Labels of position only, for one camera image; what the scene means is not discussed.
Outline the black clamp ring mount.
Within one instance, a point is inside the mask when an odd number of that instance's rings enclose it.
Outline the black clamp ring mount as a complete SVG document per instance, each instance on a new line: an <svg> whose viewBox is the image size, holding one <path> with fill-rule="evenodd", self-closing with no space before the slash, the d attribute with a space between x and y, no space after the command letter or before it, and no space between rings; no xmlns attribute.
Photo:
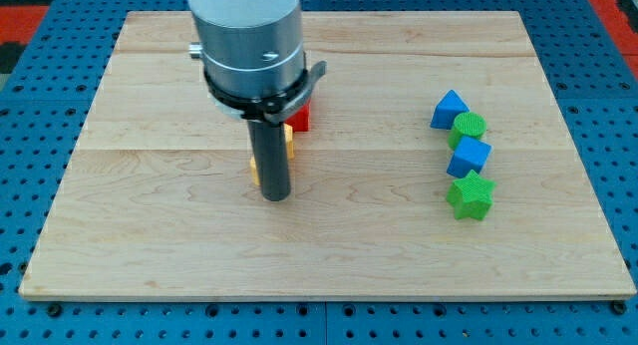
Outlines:
<svg viewBox="0 0 638 345"><path fill-rule="evenodd" d="M301 76L287 89L267 98L240 98L222 91L206 71L203 76L208 93L215 105L227 116L238 120L279 125L294 116L310 100L319 80L327 72L327 62L322 60Z"/></svg>

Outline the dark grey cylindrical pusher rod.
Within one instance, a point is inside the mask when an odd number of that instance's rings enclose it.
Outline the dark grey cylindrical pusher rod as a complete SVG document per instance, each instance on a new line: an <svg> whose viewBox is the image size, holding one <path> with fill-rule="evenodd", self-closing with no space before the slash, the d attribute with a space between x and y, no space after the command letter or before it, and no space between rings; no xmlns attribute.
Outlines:
<svg viewBox="0 0 638 345"><path fill-rule="evenodd" d="M264 198L284 200L291 191L284 125L248 122L252 152Z"/></svg>

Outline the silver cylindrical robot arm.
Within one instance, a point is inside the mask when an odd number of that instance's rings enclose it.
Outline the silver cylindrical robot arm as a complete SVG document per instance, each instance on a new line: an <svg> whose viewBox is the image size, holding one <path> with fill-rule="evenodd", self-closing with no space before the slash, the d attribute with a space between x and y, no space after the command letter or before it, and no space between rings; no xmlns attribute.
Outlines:
<svg viewBox="0 0 638 345"><path fill-rule="evenodd" d="M311 98L327 64L306 63L300 0L186 0L214 103L248 126L261 193L291 191L285 122Z"/></svg>

